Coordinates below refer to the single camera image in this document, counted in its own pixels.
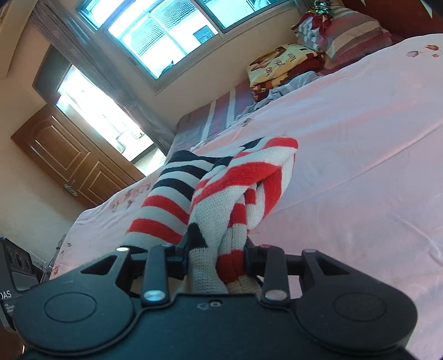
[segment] black device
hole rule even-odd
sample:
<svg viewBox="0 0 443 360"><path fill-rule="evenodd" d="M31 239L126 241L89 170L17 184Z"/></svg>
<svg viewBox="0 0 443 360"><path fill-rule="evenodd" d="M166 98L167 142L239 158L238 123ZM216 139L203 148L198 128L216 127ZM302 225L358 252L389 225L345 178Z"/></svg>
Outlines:
<svg viewBox="0 0 443 360"><path fill-rule="evenodd" d="M38 283L29 253L0 237L0 321L7 331L13 332L12 316L21 294Z"/></svg>
<svg viewBox="0 0 443 360"><path fill-rule="evenodd" d="M187 237L149 251L121 247L47 283L16 304L21 360L413 360L404 347L417 322L402 292L307 249L245 246L245 270L262 295L178 294ZM143 275L140 295L130 292ZM288 276L302 297L290 299Z"/></svg>

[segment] door handle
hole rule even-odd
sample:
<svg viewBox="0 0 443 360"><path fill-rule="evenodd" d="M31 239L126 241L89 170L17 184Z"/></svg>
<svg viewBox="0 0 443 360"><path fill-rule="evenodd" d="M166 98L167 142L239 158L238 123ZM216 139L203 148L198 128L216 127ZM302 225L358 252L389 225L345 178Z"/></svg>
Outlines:
<svg viewBox="0 0 443 360"><path fill-rule="evenodd" d="M78 193L72 188L72 186L69 184L64 184L63 189L65 189L68 193L70 193L73 197L78 196Z"/></svg>

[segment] printed cushion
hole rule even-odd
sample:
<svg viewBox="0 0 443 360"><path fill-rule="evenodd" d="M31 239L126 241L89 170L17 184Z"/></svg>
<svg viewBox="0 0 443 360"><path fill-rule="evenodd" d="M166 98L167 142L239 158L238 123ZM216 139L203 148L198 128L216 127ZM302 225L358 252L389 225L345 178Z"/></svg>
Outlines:
<svg viewBox="0 0 443 360"><path fill-rule="evenodd" d="M250 86L276 79L308 59L318 57L316 51L297 44L284 44L252 61L247 67Z"/></svg>
<svg viewBox="0 0 443 360"><path fill-rule="evenodd" d="M321 71L323 69L323 59L321 57L315 57L303 61L298 66L284 73L283 75L271 79L255 86L251 87L252 96L255 102L260 102L267 98L269 90L275 88L276 86L284 85L290 82L293 78L299 76L300 74L307 73L309 71Z"/></svg>

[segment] window frame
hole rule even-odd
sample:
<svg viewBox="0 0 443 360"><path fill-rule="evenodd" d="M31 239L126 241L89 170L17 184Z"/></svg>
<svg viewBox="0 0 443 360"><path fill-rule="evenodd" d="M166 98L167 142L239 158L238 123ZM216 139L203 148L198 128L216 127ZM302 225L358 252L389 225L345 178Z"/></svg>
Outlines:
<svg viewBox="0 0 443 360"><path fill-rule="evenodd" d="M114 21L136 0L123 0L123 2L100 27L93 24L83 12L83 8L86 8L91 1L94 0L79 1L78 6L74 9L77 18L81 20L94 33L94 35L99 37L101 40L104 40L106 43L111 43L114 49L129 61L137 73L146 79L149 87L155 94L158 94L164 90L180 75L232 39L278 14L295 8L294 0L277 0L276 2L269 4L268 6L265 6L264 8L237 21L231 26L224 28L216 16L201 0L190 0L190 2L215 27L218 34L215 34L212 38L201 44L195 50L185 55L185 57L176 63L170 70L156 79L148 67L143 64L140 59L125 46L124 43L120 42L109 32L109 27L114 23Z"/></svg>

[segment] striped pillowcase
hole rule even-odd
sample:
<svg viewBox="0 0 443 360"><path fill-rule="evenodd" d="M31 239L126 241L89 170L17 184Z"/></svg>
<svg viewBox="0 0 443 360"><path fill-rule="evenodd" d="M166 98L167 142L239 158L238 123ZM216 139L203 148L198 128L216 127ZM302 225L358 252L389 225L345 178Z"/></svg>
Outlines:
<svg viewBox="0 0 443 360"><path fill-rule="evenodd" d="M202 141L214 139L252 104L249 80L245 80L217 100L186 114L177 125L168 157L178 150L189 150Z"/></svg>
<svg viewBox="0 0 443 360"><path fill-rule="evenodd" d="M360 59L390 46L390 33L370 16L332 4L334 17L322 37L318 29L312 30L312 18L297 29L299 43L316 51L325 52L338 66Z"/></svg>

